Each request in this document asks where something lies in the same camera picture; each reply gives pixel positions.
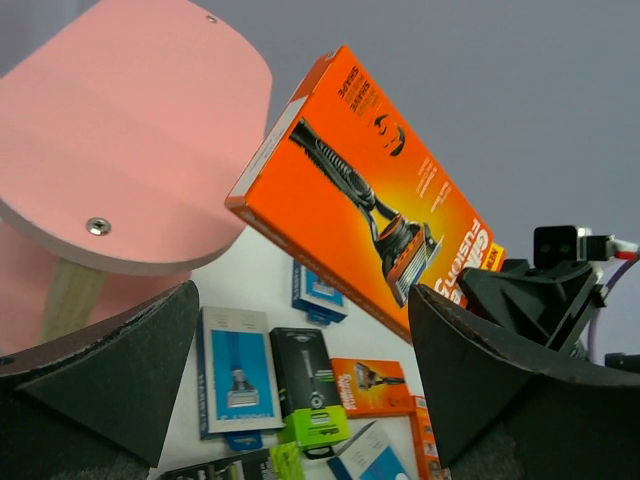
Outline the orange Gillette Fusion box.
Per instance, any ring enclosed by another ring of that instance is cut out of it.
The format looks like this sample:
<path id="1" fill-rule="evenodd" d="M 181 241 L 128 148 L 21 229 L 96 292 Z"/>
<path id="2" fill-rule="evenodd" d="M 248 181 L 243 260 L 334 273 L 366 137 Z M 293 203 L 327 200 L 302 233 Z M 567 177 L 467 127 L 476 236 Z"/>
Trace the orange Gillette Fusion box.
<path id="1" fill-rule="evenodd" d="M 398 361 L 333 358 L 331 366 L 348 418 L 396 417 L 414 410 Z"/>
<path id="2" fill-rule="evenodd" d="M 448 471 L 442 469 L 439 461 L 426 400 L 418 395 L 412 395 L 411 399 L 413 411 L 410 414 L 410 425 L 419 478 L 422 480 L 448 479 Z"/>

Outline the pink three-tier wooden shelf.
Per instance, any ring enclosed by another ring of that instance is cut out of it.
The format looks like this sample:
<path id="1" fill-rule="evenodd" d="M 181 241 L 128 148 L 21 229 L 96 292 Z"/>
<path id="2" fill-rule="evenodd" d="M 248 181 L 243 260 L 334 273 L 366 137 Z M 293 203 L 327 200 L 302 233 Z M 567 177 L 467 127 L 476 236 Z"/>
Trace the pink three-tier wooden shelf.
<path id="1" fill-rule="evenodd" d="M 1 350 L 126 311 L 243 231 L 270 69 L 189 1 L 100 1 L 1 79 Z"/>

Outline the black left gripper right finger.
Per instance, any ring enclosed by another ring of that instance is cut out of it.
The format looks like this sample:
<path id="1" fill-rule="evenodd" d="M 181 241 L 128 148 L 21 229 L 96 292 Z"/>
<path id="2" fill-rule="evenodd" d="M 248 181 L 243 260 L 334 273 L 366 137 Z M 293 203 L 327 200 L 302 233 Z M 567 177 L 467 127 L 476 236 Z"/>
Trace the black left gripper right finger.
<path id="1" fill-rule="evenodd" d="M 408 312 L 453 478 L 638 478 L 638 375 L 549 350 L 424 285 L 412 287 Z"/>

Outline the black green Gillette box flat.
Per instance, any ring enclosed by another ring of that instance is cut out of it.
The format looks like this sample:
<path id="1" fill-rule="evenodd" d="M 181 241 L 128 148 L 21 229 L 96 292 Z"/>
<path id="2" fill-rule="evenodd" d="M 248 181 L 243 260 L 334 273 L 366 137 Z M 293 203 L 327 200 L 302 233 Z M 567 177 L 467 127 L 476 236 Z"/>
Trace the black green Gillette box flat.
<path id="1" fill-rule="evenodd" d="M 182 467 L 162 480 L 304 480 L 301 453 L 294 442 Z"/>

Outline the blue Harry's box far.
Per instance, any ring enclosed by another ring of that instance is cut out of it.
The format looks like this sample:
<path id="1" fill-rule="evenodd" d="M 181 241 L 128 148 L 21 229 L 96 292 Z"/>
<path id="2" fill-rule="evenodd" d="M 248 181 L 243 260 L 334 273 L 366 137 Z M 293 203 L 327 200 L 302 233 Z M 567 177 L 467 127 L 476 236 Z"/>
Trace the blue Harry's box far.
<path id="1" fill-rule="evenodd" d="M 342 322 L 348 315 L 345 297 L 316 273 L 293 261 L 291 306 L 322 327 Z"/>

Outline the blue Harry's razor box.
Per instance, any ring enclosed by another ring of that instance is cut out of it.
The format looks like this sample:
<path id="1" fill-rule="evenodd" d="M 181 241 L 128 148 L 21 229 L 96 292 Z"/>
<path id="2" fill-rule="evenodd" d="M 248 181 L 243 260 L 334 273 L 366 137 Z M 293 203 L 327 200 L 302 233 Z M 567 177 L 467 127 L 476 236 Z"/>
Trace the blue Harry's razor box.
<path id="1" fill-rule="evenodd" d="M 261 449 L 262 433 L 283 427 L 266 314 L 203 306 L 195 341 L 200 438 Z"/>

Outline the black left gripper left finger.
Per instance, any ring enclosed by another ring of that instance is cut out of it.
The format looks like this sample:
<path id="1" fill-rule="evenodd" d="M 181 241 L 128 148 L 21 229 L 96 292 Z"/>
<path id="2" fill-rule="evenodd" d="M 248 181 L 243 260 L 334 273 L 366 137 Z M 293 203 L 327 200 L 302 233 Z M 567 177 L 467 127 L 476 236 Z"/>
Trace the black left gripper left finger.
<path id="1" fill-rule="evenodd" d="M 4 479 L 145 479 L 162 453 L 199 316 L 186 281 L 1 360 Z"/>

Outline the blue Harry's box tilted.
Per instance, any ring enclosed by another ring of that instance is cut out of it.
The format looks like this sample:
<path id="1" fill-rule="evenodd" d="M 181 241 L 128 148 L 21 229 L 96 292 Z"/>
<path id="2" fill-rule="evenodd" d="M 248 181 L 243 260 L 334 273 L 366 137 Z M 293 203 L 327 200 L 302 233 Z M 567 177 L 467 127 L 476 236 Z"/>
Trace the blue Harry's box tilted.
<path id="1" fill-rule="evenodd" d="M 412 479 L 377 421 L 360 429 L 327 463 L 334 477 L 340 480 Z"/>

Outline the black green Gillette Labs box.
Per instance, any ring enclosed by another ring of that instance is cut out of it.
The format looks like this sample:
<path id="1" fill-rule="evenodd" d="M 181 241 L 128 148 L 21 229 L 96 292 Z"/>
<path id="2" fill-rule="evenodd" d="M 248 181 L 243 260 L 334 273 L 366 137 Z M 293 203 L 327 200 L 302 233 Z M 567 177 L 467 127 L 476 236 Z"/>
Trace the black green Gillette Labs box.
<path id="1" fill-rule="evenodd" d="M 309 459 L 327 459 L 351 437 L 323 333 L 315 328 L 271 330 L 282 443 L 293 442 Z"/>

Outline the orange Gillette Fusion5 razor box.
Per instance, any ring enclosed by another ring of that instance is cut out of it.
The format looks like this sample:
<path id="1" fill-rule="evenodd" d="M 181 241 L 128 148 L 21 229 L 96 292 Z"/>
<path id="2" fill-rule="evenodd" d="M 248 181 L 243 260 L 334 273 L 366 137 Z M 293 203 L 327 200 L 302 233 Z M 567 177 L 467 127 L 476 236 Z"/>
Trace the orange Gillette Fusion5 razor box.
<path id="1" fill-rule="evenodd" d="M 356 54 L 321 56 L 226 207 L 404 340 L 423 284 L 459 306 L 506 251 Z"/>

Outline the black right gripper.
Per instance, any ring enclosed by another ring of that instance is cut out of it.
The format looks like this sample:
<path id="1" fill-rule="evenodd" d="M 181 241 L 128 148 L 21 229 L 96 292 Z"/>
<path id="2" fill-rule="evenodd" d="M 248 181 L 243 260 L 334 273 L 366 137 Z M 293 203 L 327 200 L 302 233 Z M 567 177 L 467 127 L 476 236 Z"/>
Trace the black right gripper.
<path id="1" fill-rule="evenodd" d="M 589 261 L 562 261 L 538 269 L 525 259 L 507 259 L 498 272 L 468 267 L 458 285 L 468 309 L 521 337 L 570 356 L 585 356 L 580 336 L 609 288 Z"/>

